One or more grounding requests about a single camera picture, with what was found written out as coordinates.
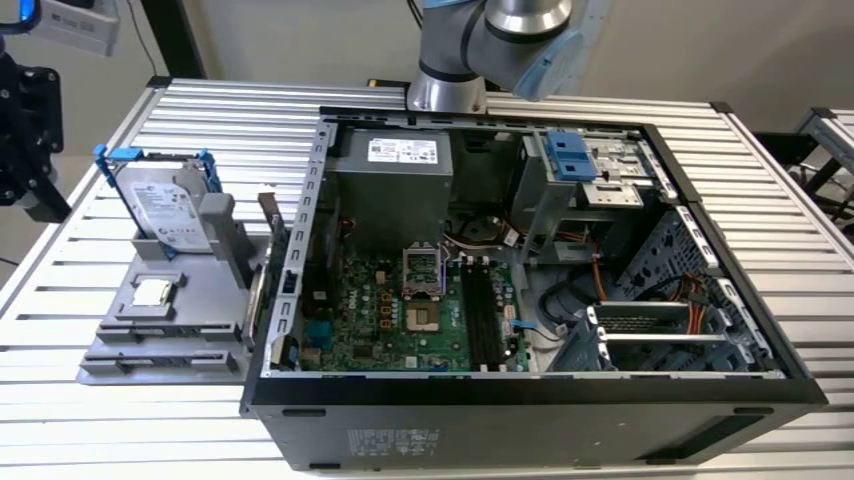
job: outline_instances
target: power supply label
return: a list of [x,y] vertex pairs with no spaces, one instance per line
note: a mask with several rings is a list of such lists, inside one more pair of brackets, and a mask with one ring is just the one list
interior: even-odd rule
[[346,436],[354,457],[429,457],[439,445],[439,429],[350,429]]
[[436,165],[439,163],[436,142],[433,140],[374,138],[368,146],[368,162]]
[[210,248],[186,190],[173,183],[153,182],[133,182],[130,189],[157,240],[178,252]]

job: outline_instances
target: metal slotted surface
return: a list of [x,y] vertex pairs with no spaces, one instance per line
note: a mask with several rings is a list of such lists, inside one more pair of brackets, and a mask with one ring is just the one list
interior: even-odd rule
[[[396,109],[403,94],[174,81],[168,89],[145,92],[110,146],[161,152],[210,148],[225,191],[238,203],[237,218],[250,231],[264,232],[253,198],[258,191],[272,190],[281,209],[292,211],[318,105]],[[851,478],[854,323],[825,301],[847,302],[854,294],[850,255],[803,215],[799,201],[776,183],[735,127],[704,104],[568,97],[528,104],[495,95],[491,110],[659,126],[705,203],[723,215],[719,222],[753,225],[724,229],[725,235],[736,252],[747,252],[739,253],[748,259],[741,263],[760,266],[749,270],[751,279],[773,305],[831,405],[699,467],[364,472],[348,478]],[[736,169],[737,180],[719,178],[721,170]],[[0,478],[230,480],[246,472],[304,478],[280,460],[260,422],[238,418],[240,387],[74,384],[78,359],[133,257],[126,241],[133,225],[93,170],[70,203],[70,221],[62,228],[48,227],[0,292],[0,346],[8,347],[0,351]],[[779,216],[779,222],[751,223],[768,216]],[[755,257],[753,251],[784,256]],[[832,258],[801,262],[820,265],[813,270],[785,270],[792,263],[787,258],[797,252]]]

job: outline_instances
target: white wall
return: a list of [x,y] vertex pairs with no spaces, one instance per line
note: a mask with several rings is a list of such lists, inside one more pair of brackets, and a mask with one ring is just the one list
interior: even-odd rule
[[[792,128],[809,106],[854,106],[854,1],[611,1],[583,95],[724,100],[763,129]],[[224,78],[361,85],[415,72],[404,0],[193,3]]]
[[580,93],[723,100],[789,130],[809,107],[854,106],[852,19],[848,0],[613,0]]
[[405,0],[194,0],[188,14],[205,67],[228,80],[364,85],[416,72]]

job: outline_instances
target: motherboard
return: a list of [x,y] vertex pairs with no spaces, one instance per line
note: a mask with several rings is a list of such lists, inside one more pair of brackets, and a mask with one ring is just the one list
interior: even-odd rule
[[444,258],[436,271],[436,250],[408,253],[344,256],[336,305],[330,318],[308,322],[300,368],[528,371],[524,338],[511,324],[519,309],[508,265]]

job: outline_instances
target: ram slot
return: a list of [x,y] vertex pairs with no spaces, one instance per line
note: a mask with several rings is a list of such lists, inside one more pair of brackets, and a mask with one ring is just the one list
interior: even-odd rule
[[489,266],[477,263],[464,265],[461,280],[471,365],[473,369],[485,366],[488,371],[497,371],[503,362]]

